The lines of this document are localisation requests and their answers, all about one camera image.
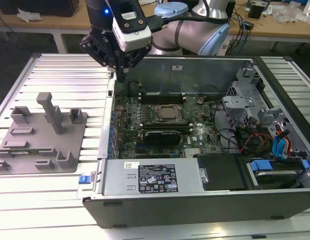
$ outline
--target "power supply label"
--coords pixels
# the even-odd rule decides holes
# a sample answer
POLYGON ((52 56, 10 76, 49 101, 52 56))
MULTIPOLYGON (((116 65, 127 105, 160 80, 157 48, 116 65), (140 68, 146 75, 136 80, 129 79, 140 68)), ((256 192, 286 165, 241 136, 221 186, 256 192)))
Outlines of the power supply label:
POLYGON ((178 192, 175 165, 139 165, 138 190, 141 194, 178 192))

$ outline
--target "workbench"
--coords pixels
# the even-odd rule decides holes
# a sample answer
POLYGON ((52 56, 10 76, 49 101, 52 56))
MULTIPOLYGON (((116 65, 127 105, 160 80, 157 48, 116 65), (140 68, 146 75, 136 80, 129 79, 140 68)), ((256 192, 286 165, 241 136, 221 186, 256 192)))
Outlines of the workbench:
MULTIPOLYGON (((263 57, 263 61, 310 122, 310 79, 283 57, 263 57)), ((99 228, 82 205, 81 191, 78 193, 83 188, 87 196, 92 186, 79 185, 78 181, 80 175, 97 169, 107 86, 114 84, 106 79, 106 68, 85 54, 37 55, 21 72, 0 106, 0 144, 13 121, 10 114, 15 106, 27 106, 31 113, 43 112, 36 102, 42 91, 51 92, 52 103, 62 112, 82 108, 88 121, 76 172, 0 176, 0 239, 240 240, 262 235, 267 239, 310 240, 310 209, 284 220, 99 228)), ((272 92, 266 89, 265 93, 276 106, 272 92)))
MULTIPOLYGON (((276 23, 272 16, 261 16, 260 19, 247 18, 248 12, 240 6, 246 0, 237 0, 236 9, 245 21, 255 24, 248 40, 269 42, 298 42, 310 43, 310 26, 303 21, 276 23)), ((142 6, 144 14, 148 17, 154 14, 156 4, 142 6)), ((85 0, 79 1, 79 6, 72 17, 42 16, 41 21, 24 22, 16 15, 2 15, 3 20, 15 32, 21 33, 47 33, 52 34, 59 53, 67 53, 67 47, 63 34, 88 34, 90 21, 85 5, 85 0)), ((238 26, 232 20, 227 41, 232 40, 238 34, 238 26)), ((9 32, 8 28, 0 20, 0 32, 9 32)))

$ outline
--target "wooden table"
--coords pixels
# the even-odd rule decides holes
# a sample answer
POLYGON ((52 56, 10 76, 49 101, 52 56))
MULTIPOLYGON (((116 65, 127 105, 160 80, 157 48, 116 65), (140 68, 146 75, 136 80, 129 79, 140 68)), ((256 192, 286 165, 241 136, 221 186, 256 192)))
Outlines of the wooden table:
MULTIPOLYGON (((246 0, 237 0, 236 2, 236 9, 238 9, 240 4, 245 3, 246 0)), ((155 4, 148 4, 142 6, 142 9, 146 16, 151 16, 155 7, 155 4)), ((255 24, 249 40, 310 43, 310 26, 306 22, 297 21, 278 24, 270 15, 262 16, 260 19, 247 18, 248 13, 242 9, 237 10, 242 18, 255 24)), ((52 34, 59 53, 67 53, 63 34, 88 34, 90 29, 85 0, 80 0, 73 17, 42 16, 43 20, 30 23, 22 21, 16 15, 2 15, 2 18, 16 32, 52 34)), ((238 26, 233 21, 230 26, 228 41, 233 39, 239 31, 238 26)), ((1 20, 0 31, 9 32, 1 20)))

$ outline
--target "table leg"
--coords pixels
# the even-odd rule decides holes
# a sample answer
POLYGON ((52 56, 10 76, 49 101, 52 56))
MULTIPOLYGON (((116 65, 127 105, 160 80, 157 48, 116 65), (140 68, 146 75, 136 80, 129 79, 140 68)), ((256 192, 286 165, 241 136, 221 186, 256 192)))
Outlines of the table leg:
POLYGON ((58 52, 60 54, 67 54, 68 51, 62 34, 60 32, 56 32, 52 33, 52 35, 54 37, 58 52))
POLYGON ((232 35, 227 35, 225 38, 225 41, 223 42, 223 45, 220 47, 220 49, 217 52, 217 56, 225 56, 227 48, 229 47, 230 42, 232 41, 233 36, 232 35))
POLYGON ((278 43, 279 43, 278 41, 273 41, 271 43, 269 50, 274 51, 278 43))

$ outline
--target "white sticker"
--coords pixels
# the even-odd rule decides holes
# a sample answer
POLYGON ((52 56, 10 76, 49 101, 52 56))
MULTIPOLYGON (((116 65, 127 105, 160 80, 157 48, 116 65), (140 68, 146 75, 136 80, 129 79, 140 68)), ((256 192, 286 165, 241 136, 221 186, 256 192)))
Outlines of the white sticker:
POLYGON ((122 13, 121 16, 125 20, 131 20, 131 19, 135 19, 137 17, 137 14, 136 12, 131 11, 131 12, 122 13))
POLYGON ((126 161, 124 162, 124 169, 138 169, 139 165, 139 161, 126 161))
POLYGON ((182 66, 182 65, 173 65, 173 66, 171 67, 171 69, 172 69, 173 71, 182 71, 182 70, 183 70, 183 66, 182 66))

